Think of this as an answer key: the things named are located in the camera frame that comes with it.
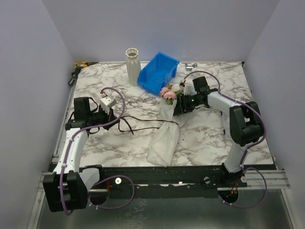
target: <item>white wall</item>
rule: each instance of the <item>white wall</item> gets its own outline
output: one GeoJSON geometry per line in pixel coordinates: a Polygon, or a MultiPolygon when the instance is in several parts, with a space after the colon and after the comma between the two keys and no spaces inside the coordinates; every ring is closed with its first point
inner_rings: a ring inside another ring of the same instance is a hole
{"type": "Polygon", "coordinates": [[[305,0],[280,0],[244,70],[305,226],[305,0]]]}
{"type": "Polygon", "coordinates": [[[24,229],[67,102],[72,58],[41,0],[0,6],[0,228],[24,229]]]}
{"type": "Polygon", "coordinates": [[[74,60],[245,61],[278,0],[43,0],[74,60]]]}

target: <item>white marble surface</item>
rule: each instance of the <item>white marble surface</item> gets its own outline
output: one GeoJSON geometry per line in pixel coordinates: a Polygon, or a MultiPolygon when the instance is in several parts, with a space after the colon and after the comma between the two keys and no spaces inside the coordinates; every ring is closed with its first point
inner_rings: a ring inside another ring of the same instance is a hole
{"type": "MultiPolygon", "coordinates": [[[[243,69],[239,62],[205,62],[199,63],[195,70],[211,72],[221,82],[222,92],[242,101],[250,101],[243,69]]],[[[179,64],[176,78],[171,82],[178,83],[187,74],[184,63],[179,64]]],[[[187,81],[202,74],[194,74],[187,81]]],[[[216,87],[216,81],[207,77],[211,88],[216,87]]],[[[143,119],[159,118],[160,97],[154,96],[139,87],[128,84],[126,65],[123,63],[100,63],[82,70],[76,83],[74,98],[81,96],[93,97],[99,100],[100,91],[104,87],[119,89],[126,100],[126,115],[143,119]]],[[[119,96],[107,91],[118,104],[114,107],[119,114],[122,107],[119,96]]],[[[128,119],[133,128],[161,126],[158,122],[139,122],[128,119]]],[[[122,122],[122,129],[127,125],[122,122]]],[[[223,122],[220,112],[201,108],[197,115],[180,127],[180,139],[174,153],[172,166],[220,165],[225,161],[231,146],[231,141],[223,135],[223,122]]],[[[156,129],[148,129],[131,133],[119,132],[117,125],[103,136],[97,133],[89,136],[83,149],[81,166],[102,164],[105,167],[155,166],[147,162],[148,144],[156,129]]],[[[272,158],[266,141],[250,149],[245,164],[272,164],[272,158]]]]}

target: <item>purple cable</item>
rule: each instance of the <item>purple cable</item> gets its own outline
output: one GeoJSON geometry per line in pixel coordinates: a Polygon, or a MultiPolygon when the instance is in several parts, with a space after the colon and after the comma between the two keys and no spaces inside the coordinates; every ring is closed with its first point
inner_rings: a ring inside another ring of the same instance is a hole
{"type": "Polygon", "coordinates": [[[244,160],[245,160],[245,158],[246,158],[246,156],[247,156],[248,149],[250,149],[250,148],[253,147],[253,146],[256,146],[256,145],[260,144],[260,143],[261,143],[262,141],[264,141],[264,139],[266,138],[266,135],[267,135],[267,132],[266,132],[266,125],[265,125],[265,123],[264,123],[262,117],[260,116],[260,114],[259,114],[256,110],[254,110],[252,107],[250,107],[248,104],[246,104],[246,103],[244,103],[244,102],[241,102],[241,101],[238,101],[238,100],[235,100],[235,99],[233,99],[233,98],[231,98],[231,97],[229,97],[229,96],[227,96],[227,95],[221,93],[221,91],[220,91],[220,82],[219,82],[219,80],[216,78],[216,76],[214,76],[213,74],[208,73],[208,72],[205,72],[205,71],[194,71],[194,72],[191,72],[191,73],[187,74],[187,75],[185,76],[184,79],[186,79],[187,77],[189,77],[191,74],[194,74],[194,73],[205,73],[205,74],[208,74],[209,76],[213,77],[213,78],[217,81],[217,83],[218,83],[218,93],[219,93],[222,97],[224,97],[224,98],[226,98],[226,99],[228,99],[228,100],[230,100],[230,101],[232,101],[232,102],[235,102],[235,103],[237,103],[237,104],[240,104],[240,105],[243,105],[243,106],[247,107],[247,108],[248,108],[249,110],[251,110],[256,116],[258,116],[258,118],[259,118],[259,119],[261,120],[261,122],[262,122],[263,130],[264,130],[263,137],[262,137],[259,141],[257,141],[257,142],[255,142],[255,143],[249,145],[249,146],[246,148],[246,150],[244,151],[244,154],[243,154],[242,159],[241,159],[241,161],[239,162],[239,164],[241,165],[241,168],[242,168],[242,170],[243,170],[244,172],[246,172],[246,171],[248,171],[248,170],[254,170],[254,171],[258,172],[259,175],[262,176],[262,178],[263,178],[263,180],[264,180],[264,183],[265,183],[265,194],[264,194],[264,197],[263,197],[257,204],[254,204],[254,205],[251,205],[251,206],[239,206],[239,205],[235,205],[235,204],[230,204],[230,203],[224,201],[224,200],[219,196],[219,198],[223,201],[223,203],[225,203],[225,204],[227,204],[227,205],[229,205],[229,206],[233,206],[233,207],[236,207],[236,208],[254,208],[254,207],[260,205],[260,204],[266,199],[266,196],[267,196],[267,193],[268,193],[267,182],[266,182],[266,179],[264,178],[263,174],[262,174],[260,171],[258,171],[256,168],[249,167],[249,168],[247,168],[246,170],[244,170],[244,169],[243,169],[243,163],[244,163],[244,160]]]}
{"type": "Polygon", "coordinates": [[[106,178],[106,179],[104,179],[104,180],[101,180],[101,181],[97,182],[97,183],[94,184],[94,185],[99,185],[99,184],[101,184],[101,183],[104,183],[104,182],[107,181],[107,180],[110,180],[110,179],[112,179],[112,178],[117,178],[117,177],[123,177],[123,178],[126,178],[127,180],[130,181],[130,183],[131,183],[131,185],[132,185],[132,196],[130,197],[130,199],[129,199],[125,204],[120,205],[120,206],[117,206],[117,207],[103,207],[103,206],[101,206],[101,205],[94,205],[94,204],[91,202],[91,199],[90,199],[90,196],[89,196],[88,199],[89,199],[90,204],[91,204],[92,206],[97,207],[97,208],[100,208],[100,209],[114,210],[114,209],[123,208],[123,207],[127,206],[128,204],[130,204],[130,202],[132,201],[133,196],[134,196],[134,184],[133,184],[132,180],[131,180],[129,177],[124,176],[124,175],[115,175],[115,176],[112,176],[112,177],[108,177],[108,178],[106,178]]]}
{"type": "MultiPolygon", "coordinates": [[[[107,89],[115,91],[121,97],[122,102],[123,102],[122,112],[120,113],[120,115],[116,119],[114,119],[113,121],[111,121],[109,123],[105,123],[105,124],[102,124],[102,125],[88,126],[88,127],[85,127],[83,129],[80,129],[77,132],[75,132],[75,134],[73,134],[73,136],[69,140],[69,143],[68,143],[68,146],[67,146],[67,150],[65,152],[65,157],[64,157],[64,160],[63,160],[63,165],[65,165],[67,163],[68,155],[69,155],[69,150],[71,148],[72,142],[73,142],[74,138],[76,137],[76,135],[78,135],[80,132],[88,130],[88,129],[97,128],[97,127],[104,127],[104,126],[107,126],[107,125],[111,125],[111,124],[117,122],[122,117],[122,115],[123,115],[123,113],[125,111],[125,99],[124,99],[123,95],[117,89],[112,88],[112,87],[105,87],[105,88],[103,88],[101,90],[101,92],[103,92],[104,90],[107,90],[107,89]]],[[[63,185],[62,185],[64,170],[65,170],[65,166],[62,166],[61,167],[61,174],[60,174],[60,178],[59,178],[59,191],[60,191],[60,195],[61,195],[61,204],[62,204],[63,211],[66,213],[67,216],[69,216],[69,215],[71,215],[73,210],[70,211],[70,212],[67,210],[67,206],[66,206],[66,203],[65,203],[65,200],[64,200],[63,185]]]]}

